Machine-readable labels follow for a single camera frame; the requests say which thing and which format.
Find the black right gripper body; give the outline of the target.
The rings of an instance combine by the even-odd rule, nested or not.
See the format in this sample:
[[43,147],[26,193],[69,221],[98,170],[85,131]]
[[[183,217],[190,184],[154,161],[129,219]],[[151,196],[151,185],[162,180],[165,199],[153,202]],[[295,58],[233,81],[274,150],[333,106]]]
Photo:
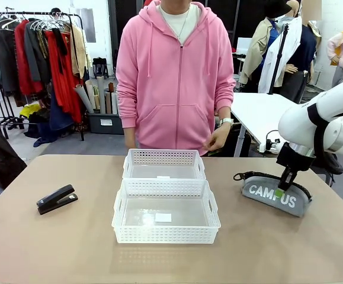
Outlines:
[[288,142],[285,142],[278,154],[277,164],[284,166],[291,172],[304,172],[309,169],[314,160],[315,157],[297,153]]

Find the person's left hand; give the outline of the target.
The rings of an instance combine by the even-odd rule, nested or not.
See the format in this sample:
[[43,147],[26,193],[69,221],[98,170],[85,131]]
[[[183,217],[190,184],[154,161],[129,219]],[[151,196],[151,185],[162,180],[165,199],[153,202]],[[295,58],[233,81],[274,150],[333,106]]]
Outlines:
[[204,148],[207,151],[216,151],[225,145],[226,139],[229,135],[231,124],[224,122],[218,127],[204,143]]

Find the person's right hand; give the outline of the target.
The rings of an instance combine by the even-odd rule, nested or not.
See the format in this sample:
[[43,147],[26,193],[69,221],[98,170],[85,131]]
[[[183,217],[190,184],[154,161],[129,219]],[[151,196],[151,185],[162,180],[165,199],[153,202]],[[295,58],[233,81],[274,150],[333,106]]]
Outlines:
[[126,147],[128,149],[135,149],[136,148],[135,128],[125,128],[124,139],[125,139]]

